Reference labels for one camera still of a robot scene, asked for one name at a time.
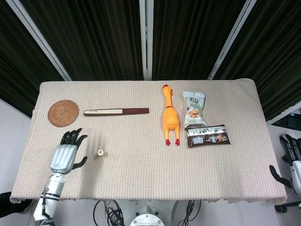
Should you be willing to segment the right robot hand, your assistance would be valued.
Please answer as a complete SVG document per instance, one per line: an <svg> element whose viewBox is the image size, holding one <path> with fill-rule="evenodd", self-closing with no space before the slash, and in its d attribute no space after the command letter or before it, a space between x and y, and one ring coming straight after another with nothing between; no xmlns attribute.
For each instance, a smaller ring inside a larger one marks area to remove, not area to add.
<svg viewBox="0 0 301 226"><path fill-rule="evenodd" d="M288 188L292 188L297 195L301 194L301 139L296 139L284 133L279 137L279 141L285 150L282 160L289 164L291 178L281 177L273 165L269 165L273 178Z"/></svg>

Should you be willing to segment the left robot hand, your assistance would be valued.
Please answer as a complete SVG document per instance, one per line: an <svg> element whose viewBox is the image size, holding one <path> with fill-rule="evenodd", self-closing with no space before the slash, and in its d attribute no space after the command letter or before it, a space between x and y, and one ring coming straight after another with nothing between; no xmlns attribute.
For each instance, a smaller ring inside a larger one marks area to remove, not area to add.
<svg viewBox="0 0 301 226"><path fill-rule="evenodd" d="M50 164L50 169L53 173L60 173L66 175L72 170L81 168L87 161L87 156L75 163L75 158L77 151L82 143L82 141L88 137L88 135L81 135L79 137L82 128L77 130L67 131L60 144L55 149L53 159Z"/></svg>

